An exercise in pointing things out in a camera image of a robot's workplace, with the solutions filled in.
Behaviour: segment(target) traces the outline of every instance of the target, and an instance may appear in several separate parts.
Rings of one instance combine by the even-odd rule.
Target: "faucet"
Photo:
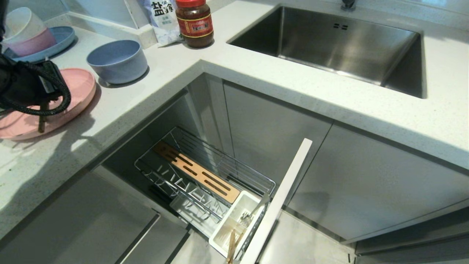
[[[342,10],[345,10],[345,11],[355,10],[356,0],[342,0],[342,2],[343,2],[343,4],[340,7]]]

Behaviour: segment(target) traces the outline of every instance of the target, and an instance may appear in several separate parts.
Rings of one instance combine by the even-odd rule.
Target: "sauce jar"
[[[205,0],[176,0],[176,16],[187,45],[203,48],[213,43],[210,7]]]

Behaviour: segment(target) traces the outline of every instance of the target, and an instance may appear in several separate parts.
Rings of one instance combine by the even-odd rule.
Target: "sink drain slot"
[[[341,24],[339,24],[339,23],[334,23],[333,28],[337,28],[337,29],[340,28],[340,29],[342,29],[342,30],[347,30],[347,29],[348,29],[348,25],[343,25],[343,24],[341,25]]]

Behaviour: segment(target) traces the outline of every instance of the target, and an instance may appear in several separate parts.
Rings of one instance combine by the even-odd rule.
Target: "white quartz countertop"
[[[212,15],[212,46],[201,50],[183,44],[150,47],[144,51],[150,71],[140,81],[123,87],[99,82],[91,105],[66,126],[31,140],[1,141],[0,238],[203,72],[469,169],[468,32],[363,8],[348,13],[326,2],[286,2],[423,33],[427,98],[227,44],[276,6],[274,1],[235,1]],[[93,72],[86,55],[113,39],[79,28],[75,31],[78,42],[53,61],[61,69],[78,67]]]

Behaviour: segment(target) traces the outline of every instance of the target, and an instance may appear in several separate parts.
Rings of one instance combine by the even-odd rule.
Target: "pink plate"
[[[80,114],[91,102],[96,92],[96,82],[93,74],[87,70],[70,68],[60,70],[65,83],[67,83],[70,93],[72,94],[72,102],[67,110],[54,115],[48,116],[45,124],[45,132],[38,132],[39,117],[24,114],[21,112],[12,112],[0,119],[0,138],[10,140],[25,140],[34,138],[45,133],[49,133],[72,120]],[[49,103],[49,109],[56,108],[62,97],[57,101]]]

